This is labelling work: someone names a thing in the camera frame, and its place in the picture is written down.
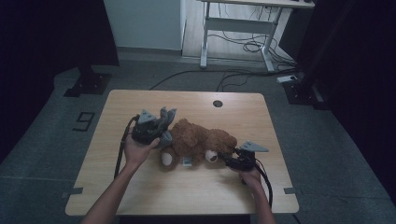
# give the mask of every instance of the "teddy bear ear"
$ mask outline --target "teddy bear ear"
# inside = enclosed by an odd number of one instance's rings
[[[227,137],[227,140],[225,141],[225,143],[226,143],[226,145],[229,146],[229,147],[236,147],[237,141],[236,141],[236,138],[235,138],[235,137],[229,135],[229,136]]]

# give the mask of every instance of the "white wall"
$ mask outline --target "white wall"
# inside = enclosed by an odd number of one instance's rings
[[[181,50],[186,0],[105,0],[117,47]]]

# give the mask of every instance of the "metal frame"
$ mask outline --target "metal frame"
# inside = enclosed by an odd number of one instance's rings
[[[279,22],[280,14],[282,13],[282,7],[278,8],[276,17],[273,21],[247,21],[247,20],[235,20],[235,19],[223,19],[223,18],[210,18],[210,2],[206,2],[206,15],[204,25],[204,42],[201,50],[201,68],[207,66],[207,32],[209,30],[215,31],[231,31],[239,33],[253,33],[269,35],[265,41],[264,48],[262,48],[262,57],[264,58],[265,65],[269,72],[275,72],[272,64],[272,57],[269,53],[271,42],[274,38],[276,27]]]

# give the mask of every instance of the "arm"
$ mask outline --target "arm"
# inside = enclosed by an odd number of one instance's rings
[[[254,196],[258,224],[276,224],[274,214],[271,211],[265,191],[262,188],[262,177],[258,170],[241,172],[239,177],[244,179]]]
[[[95,202],[90,211],[88,211],[81,223],[99,224],[112,222],[119,209],[120,202],[128,187],[129,181],[139,166],[146,160],[149,151],[155,148],[159,142],[160,139],[157,138],[152,141],[149,146],[140,145],[136,143],[130,135],[127,136],[124,149],[126,158],[125,166]]]

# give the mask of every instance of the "black curtain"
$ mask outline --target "black curtain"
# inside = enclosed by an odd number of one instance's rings
[[[119,65],[102,0],[0,0],[0,161],[47,102],[54,76],[84,64]]]
[[[391,0],[319,1],[298,57],[394,203],[395,5]]]

